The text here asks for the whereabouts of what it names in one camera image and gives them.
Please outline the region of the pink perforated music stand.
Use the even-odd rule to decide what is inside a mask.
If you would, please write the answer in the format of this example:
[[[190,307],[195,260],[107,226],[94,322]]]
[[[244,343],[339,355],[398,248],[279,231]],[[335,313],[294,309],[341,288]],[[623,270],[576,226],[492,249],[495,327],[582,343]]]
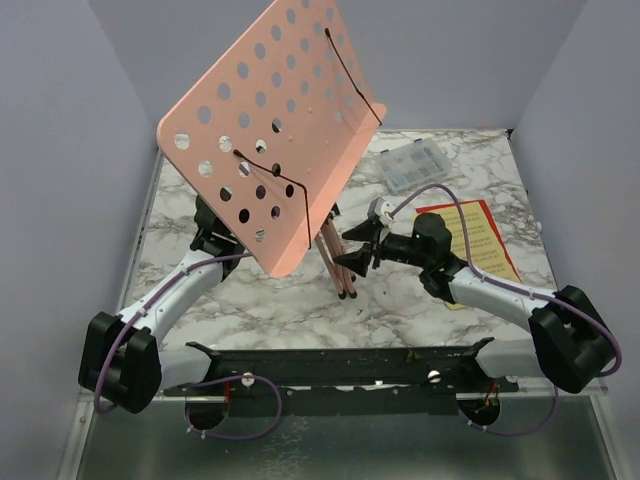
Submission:
[[[303,260],[386,113],[338,5],[275,1],[161,118],[156,140],[281,278]]]

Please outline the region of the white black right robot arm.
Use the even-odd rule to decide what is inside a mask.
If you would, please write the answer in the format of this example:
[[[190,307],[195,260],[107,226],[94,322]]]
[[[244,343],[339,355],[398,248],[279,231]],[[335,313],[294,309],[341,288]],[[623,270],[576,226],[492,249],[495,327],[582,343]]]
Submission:
[[[417,267],[432,297],[480,309],[528,333],[526,339],[489,339],[475,347],[473,359],[459,370],[471,391],[483,391],[501,377],[545,377],[565,392],[579,393],[617,355],[611,332],[582,290],[525,288],[474,271],[452,252],[452,234],[437,214],[418,215],[410,235],[391,232],[372,215],[342,237],[361,245],[335,259],[353,273],[366,276],[383,261]]]

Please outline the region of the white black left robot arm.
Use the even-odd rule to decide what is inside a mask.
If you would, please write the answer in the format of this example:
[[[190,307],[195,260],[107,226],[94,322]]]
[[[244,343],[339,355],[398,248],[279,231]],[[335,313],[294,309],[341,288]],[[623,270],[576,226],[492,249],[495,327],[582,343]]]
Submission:
[[[137,302],[116,314],[100,312],[89,322],[78,382],[93,392],[99,414],[115,408],[139,413],[157,393],[182,385],[201,395],[221,385],[220,368],[202,348],[161,348],[194,303],[249,256],[201,197],[195,206],[195,237],[168,276]]]

